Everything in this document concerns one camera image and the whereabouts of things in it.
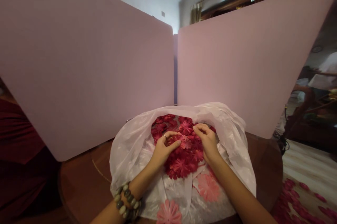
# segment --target white plastic bag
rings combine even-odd
[[[218,150],[243,184],[256,196],[256,181],[248,154],[245,122],[225,104],[211,102],[196,107],[170,106],[142,113],[127,122],[115,137],[110,153],[113,193],[125,181],[131,181],[149,162],[154,146],[151,125],[158,116],[175,114],[192,118],[193,123],[215,127]],[[183,223],[211,223],[225,219],[235,210],[224,191],[217,202],[206,202],[196,190],[200,173],[208,173],[206,165],[186,178],[170,179],[163,168],[143,197],[141,216],[157,219],[160,204],[166,199],[179,205]]]

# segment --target pink board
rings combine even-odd
[[[0,75],[59,161],[173,105],[172,28],[120,0],[0,0]]]
[[[178,33],[178,105],[226,104],[270,138],[333,0],[266,0]]]

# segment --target finger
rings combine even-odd
[[[171,154],[172,151],[174,151],[176,148],[178,148],[181,144],[181,140],[175,141],[170,146],[167,146],[167,149],[169,151],[169,154]]]
[[[197,126],[193,126],[193,130],[194,132],[197,134],[197,136],[199,136],[201,139],[203,139],[205,137],[205,134],[202,133]]]
[[[213,132],[206,124],[203,124],[203,123],[197,124],[196,127],[199,130],[202,130],[203,132],[205,132],[206,135],[211,134]]]
[[[180,133],[173,132],[173,131],[167,131],[163,134],[163,136],[161,138],[158,139],[158,141],[161,141],[161,142],[165,143],[167,139],[169,139],[170,137],[172,137],[174,135],[180,135]]]

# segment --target pink paper flower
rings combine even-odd
[[[178,204],[174,200],[167,199],[165,203],[160,205],[157,219],[157,224],[180,224],[181,212],[179,212]]]
[[[193,131],[192,123],[190,121],[183,121],[179,126],[179,132],[183,135],[189,135]]]
[[[318,198],[320,201],[326,203],[326,199],[325,199],[323,196],[319,195],[318,193],[314,193],[314,195],[315,195],[316,198]]]
[[[306,184],[300,182],[299,185],[300,185],[300,187],[302,187],[304,190],[309,191],[309,187],[308,187]]]
[[[218,201],[220,190],[216,181],[207,174],[199,174],[197,179],[199,194],[204,200],[207,202]]]
[[[191,143],[191,141],[187,138],[187,136],[181,136],[180,140],[181,140],[180,147],[181,147],[182,149],[191,149],[191,148],[192,148],[192,143]]]

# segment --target curtain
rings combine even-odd
[[[190,24],[201,21],[201,9],[202,9],[201,3],[194,4],[191,7]]]

